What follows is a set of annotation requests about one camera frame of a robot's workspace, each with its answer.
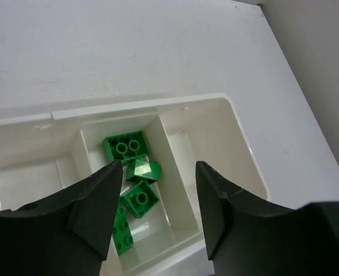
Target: white bin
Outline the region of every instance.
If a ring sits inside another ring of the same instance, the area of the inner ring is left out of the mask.
[[[160,204],[142,219],[128,215],[134,246],[117,256],[111,240],[101,275],[156,274],[201,247],[195,162],[264,199],[267,188],[229,99],[222,94],[95,106],[0,120],[0,210],[15,210],[97,171],[102,140],[144,131]],[[129,183],[123,183],[122,191]]]

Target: curved green brick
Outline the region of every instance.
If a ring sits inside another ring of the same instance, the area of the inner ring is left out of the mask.
[[[156,161],[147,162],[144,159],[135,159],[128,165],[126,180],[139,182],[146,180],[149,184],[159,181],[161,166]]]
[[[149,148],[142,131],[106,137],[103,148],[107,160],[121,160],[126,163],[130,160],[149,155]]]
[[[130,213],[138,219],[141,219],[159,202],[158,196],[145,180],[140,181],[121,199]]]
[[[118,202],[117,206],[112,237],[114,245],[116,246],[117,254],[119,256],[134,244],[129,223],[125,216],[124,206],[122,205],[121,200]]]

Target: white plastic container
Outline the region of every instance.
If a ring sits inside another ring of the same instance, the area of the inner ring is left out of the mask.
[[[141,101],[0,120],[0,210],[15,210],[107,164],[102,140],[145,132],[160,204],[142,219],[128,215],[134,246],[117,256],[111,240],[101,275],[156,274],[204,247],[195,162],[269,199],[229,99],[222,94]],[[124,183],[122,192],[130,184]]]

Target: green block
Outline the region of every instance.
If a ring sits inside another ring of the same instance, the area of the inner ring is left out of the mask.
[[[152,184],[160,179],[161,166],[156,161],[147,162],[142,158],[135,159],[128,165],[126,180],[139,182],[146,180]]]
[[[118,202],[116,216],[114,218],[112,237],[119,256],[134,244],[121,200]]]
[[[103,148],[109,162],[121,160],[126,163],[149,155],[149,148],[142,131],[106,137],[103,140]]]
[[[140,181],[121,199],[130,213],[138,219],[141,219],[159,202],[158,196],[145,180]]]

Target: green lego brick with hollow studs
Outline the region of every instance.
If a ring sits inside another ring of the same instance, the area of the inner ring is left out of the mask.
[[[122,206],[121,200],[119,200],[117,206],[112,230],[112,237],[114,245],[116,246],[117,254],[119,256],[134,244],[134,240],[129,228],[129,223],[125,216],[125,210]]]
[[[149,184],[159,181],[161,166],[156,161],[147,162],[144,158],[137,158],[128,165],[126,180],[138,183],[146,180]]]
[[[145,180],[140,181],[121,199],[130,213],[138,219],[141,219],[159,202],[159,197]]]
[[[109,162],[121,160],[126,163],[135,158],[149,155],[149,148],[142,131],[106,137],[103,140]]]

